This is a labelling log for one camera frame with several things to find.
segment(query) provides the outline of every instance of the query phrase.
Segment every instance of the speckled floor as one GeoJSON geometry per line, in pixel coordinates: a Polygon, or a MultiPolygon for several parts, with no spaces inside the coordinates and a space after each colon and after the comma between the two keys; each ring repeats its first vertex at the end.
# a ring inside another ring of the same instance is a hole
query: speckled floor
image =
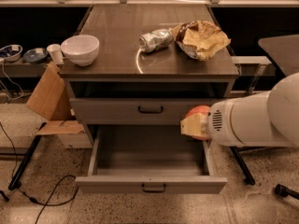
{"type": "MultiPolygon", "coordinates": [[[[44,121],[24,104],[0,104],[0,121],[16,147],[28,147],[44,121]]],[[[10,143],[0,130],[0,146],[10,143]]],[[[38,223],[298,223],[299,201],[273,193],[277,183],[299,191],[299,148],[267,148],[243,153],[255,186],[244,176],[228,147],[212,144],[214,172],[226,176],[227,185],[218,195],[100,195],[83,194],[62,206],[46,207],[38,223]]],[[[42,137],[21,178],[22,191],[45,203],[56,183],[65,175],[86,175],[90,149],[65,149],[57,136],[42,137]]],[[[17,189],[8,190],[15,158],[0,157],[0,223],[36,222],[42,206],[30,203],[17,189]]],[[[50,203],[61,203],[74,193],[67,178],[50,203]]]]}

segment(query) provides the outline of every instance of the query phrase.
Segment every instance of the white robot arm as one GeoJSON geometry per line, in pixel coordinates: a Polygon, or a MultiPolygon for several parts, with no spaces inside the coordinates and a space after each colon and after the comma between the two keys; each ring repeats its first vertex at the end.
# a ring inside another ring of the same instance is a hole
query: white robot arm
{"type": "Polygon", "coordinates": [[[230,147],[299,147],[299,73],[271,91],[203,107],[187,114],[182,134],[230,147]]]}

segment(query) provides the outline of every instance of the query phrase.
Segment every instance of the white bowl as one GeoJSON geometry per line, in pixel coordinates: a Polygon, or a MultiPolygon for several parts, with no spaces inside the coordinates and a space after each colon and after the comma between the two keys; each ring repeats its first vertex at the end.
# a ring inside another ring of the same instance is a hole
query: white bowl
{"type": "Polygon", "coordinates": [[[0,57],[5,61],[13,63],[19,60],[21,57],[22,46],[9,45],[0,49],[0,57]]]}
{"type": "Polygon", "coordinates": [[[61,50],[69,61],[80,66],[91,64],[97,57],[100,42],[93,35],[75,35],[67,38],[61,50]]]}

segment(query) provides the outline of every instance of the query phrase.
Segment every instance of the cardboard flap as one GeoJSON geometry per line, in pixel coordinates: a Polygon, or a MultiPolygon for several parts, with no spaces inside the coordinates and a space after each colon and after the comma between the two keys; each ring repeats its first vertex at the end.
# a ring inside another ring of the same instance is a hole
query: cardboard flap
{"type": "Polygon", "coordinates": [[[70,104],[59,67],[50,63],[26,106],[47,120],[72,119],[70,104]]]}
{"type": "Polygon", "coordinates": [[[84,127],[76,120],[55,120],[49,121],[41,130],[37,132],[38,135],[50,134],[76,134],[83,133],[84,127]]]}

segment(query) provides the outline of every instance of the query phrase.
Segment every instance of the drawer handle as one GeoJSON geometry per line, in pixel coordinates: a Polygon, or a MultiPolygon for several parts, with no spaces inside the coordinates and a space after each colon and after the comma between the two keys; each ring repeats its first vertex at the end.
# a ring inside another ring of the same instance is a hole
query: drawer handle
{"type": "Polygon", "coordinates": [[[146,190],[145,185],[142,184],[142,190],[143,190],[143,192],[146,192],[146,193],[164,193],[164,192],[166,192],[166,184],[163,185],[162,190],[146,190]]]}
{"type": "Polygon", "coordinates": [[[147,109],[147,108],[143,108],[141,106],[138,107],[138,112],[142,113],[142,114],[161,114],[163,112],[163,107],[160,106],[159,109],[147,109]]]}

